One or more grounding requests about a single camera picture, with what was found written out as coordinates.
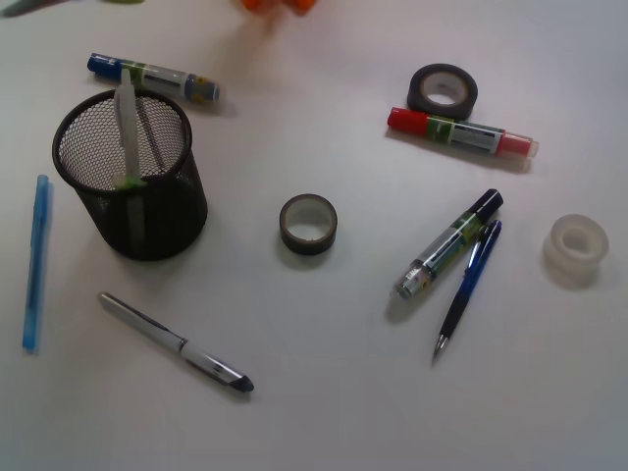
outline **mesh cup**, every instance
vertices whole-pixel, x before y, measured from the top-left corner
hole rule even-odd
[[[191,152],[191,127],[175,102],[136,90],[139,167],[146,185],[115,189],[114,177],[123,175],[126,166],[114,92],[92,96],[70,112],[55,134],[52,159],[112,248],[137,260],[167,258],[187,248],[207,219],[207,200]],[[138,224],[139,239],[131,234]]]

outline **blue marker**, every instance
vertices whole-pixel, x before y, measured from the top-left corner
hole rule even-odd
[[[136,87],[178,96],[193,103],[216,103],[220,99],[220,86],[209,78],[195,74],[102,54],[92,54],[87,68],[100,77],[115,81],[121,81],[122,69],[129,69],[131,82]]]
[[[32,214],[30,232],[30,268],[26,294],[26,315],[22,347],[29,353],[37,346],[37,318],[41,307],[43,262],[45,257],[45,235],[48,223],[48,177],[37,177],[37,191]]]

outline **pen tip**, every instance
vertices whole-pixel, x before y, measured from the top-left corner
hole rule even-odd
[[[248,379],[248,376],[242,376],[239,380],[231,381],[229,386],[241,393],[250,393],[255,389],[251,380]]]
[[[432,355],[432,364],[436,362],[439,358],[441,352],[445,349],[445,345],[447,345],[447,341],[449,339],[445,336],[440,336],[439,340],[436,342],[436,346],[434,347],[434,354]]]

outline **orange object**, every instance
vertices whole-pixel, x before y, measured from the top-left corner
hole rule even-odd
[[[242,0],[242,5],[246,10],[252,12],[263,12],[272,4],[279,3],[277,0]],[[284,3],[293,7],[299,12],[307,12],[314,6],[316,0],[284,0]]]
[[[262,0],[242,0],[242,5],[246,10],[257,10],[262,6]]]

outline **tape roll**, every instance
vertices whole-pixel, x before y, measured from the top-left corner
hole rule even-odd
[[[438,103],[430,99],[430,95],[434,94],[445,95],[453,103]],[[477,99],[478,85],[469,74],[449,64],[432,64],[412,77],[408,108],[444,118],[466,120]]]
[[[299,255],[318,255],[336,240],[338,215],[327,199],[318,194],[299,194],[282,208],[279,228],[282,241]]]
[[[568,214],[558,219],[543,245],[546,259],[572,276],[594,273],[608,253],[608,237],[593,219]]]

